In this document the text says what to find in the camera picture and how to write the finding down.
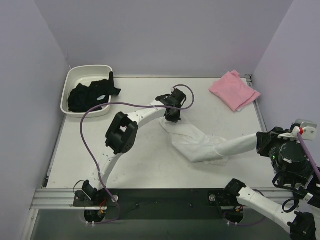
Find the white t shirt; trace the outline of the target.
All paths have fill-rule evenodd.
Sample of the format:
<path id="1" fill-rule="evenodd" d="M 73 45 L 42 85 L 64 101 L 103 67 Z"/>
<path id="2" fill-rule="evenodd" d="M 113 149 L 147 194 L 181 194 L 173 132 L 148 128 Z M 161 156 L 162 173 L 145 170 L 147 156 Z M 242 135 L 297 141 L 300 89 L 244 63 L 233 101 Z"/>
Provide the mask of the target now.
<path id="1" fill-rule="evenodd" d="M 258 141 L 255 133 L 231 140 L 210 136 L 185 120 L 172 123 L 162 117 L 159 124 L 172 146 L 191 163 L 224 166 L 230 157 L 255 150 Z"/>

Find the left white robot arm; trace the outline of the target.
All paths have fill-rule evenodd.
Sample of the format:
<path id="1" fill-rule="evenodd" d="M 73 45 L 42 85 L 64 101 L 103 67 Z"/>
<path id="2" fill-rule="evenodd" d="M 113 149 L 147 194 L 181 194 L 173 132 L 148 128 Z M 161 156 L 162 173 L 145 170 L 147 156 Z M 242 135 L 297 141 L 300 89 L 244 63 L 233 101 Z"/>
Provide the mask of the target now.
<path id="1" fill-rule="evenodd" d="M 134 112 L 125 114 L 118 112 L 112 120 L 106 134 L 105 145 L 107 147 L 107 160 L 100 166 L 90 150 L 83 133 L 83 124 L 86 112 L 80 121 L 80 136 L 85 148 L 93 159 L 96 172 L 83 183 L 82 191 L 84 199 L 92 206 L 101 203 L 103 194 L 100 190 L 105 189 L 108 178 L 120 157 L 129 152 L 135 144 L 138 130 L 146 124 L 164 117 L 166 121 L 177 123 L 181 120 L 181 110 L 187 100 L 187 96 L 179 89 L 173 89 L 170 94 L 155 98 L 148 105 L 134 105 L 120 102 L 119 105 L 139 108 Z"/>

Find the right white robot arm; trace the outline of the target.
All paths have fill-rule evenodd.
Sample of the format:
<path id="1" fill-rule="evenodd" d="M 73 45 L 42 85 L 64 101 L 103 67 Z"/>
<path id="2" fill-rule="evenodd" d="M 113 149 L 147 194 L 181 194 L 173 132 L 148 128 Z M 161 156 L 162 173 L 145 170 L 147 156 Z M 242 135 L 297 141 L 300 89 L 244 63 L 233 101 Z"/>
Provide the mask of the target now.
<path id="1" fill-rule="evenodd" d="M 274 187 L 293 193 L 283 204 L 257 193 L 245 183 L 232 179 L 225 191 L 239 205 L 249 207 L 272 220 L 289 233 L 292 240 L 320 238 L 320 168 L 305 141 L 312 141 L 315 127 L 294 123 L 290 129 L 275 127 L 231 140 L 227 153 L 242 154 L 251 150 L 271 160 L 275 171 Z"/>

